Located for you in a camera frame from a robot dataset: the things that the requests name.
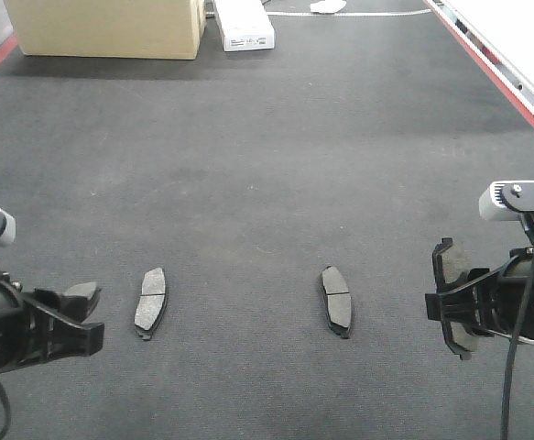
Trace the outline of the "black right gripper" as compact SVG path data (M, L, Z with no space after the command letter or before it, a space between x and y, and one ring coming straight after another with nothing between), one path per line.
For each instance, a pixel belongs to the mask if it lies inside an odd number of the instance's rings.
M443 269L433 269L436 291L425 294L427 317L432 321L474 324L478 332L512 336L532 273L533 249L518 247L509 261L494 272L476 268L460 272L447 282ZM519 330L519 341L534 344L534 282Z

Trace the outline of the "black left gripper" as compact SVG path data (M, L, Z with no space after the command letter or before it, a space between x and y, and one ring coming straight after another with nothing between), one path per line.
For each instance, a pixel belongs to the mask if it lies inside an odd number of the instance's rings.
M102 349L104 324L76 322L62 308L62 293L22 291L0 272L0 373Z

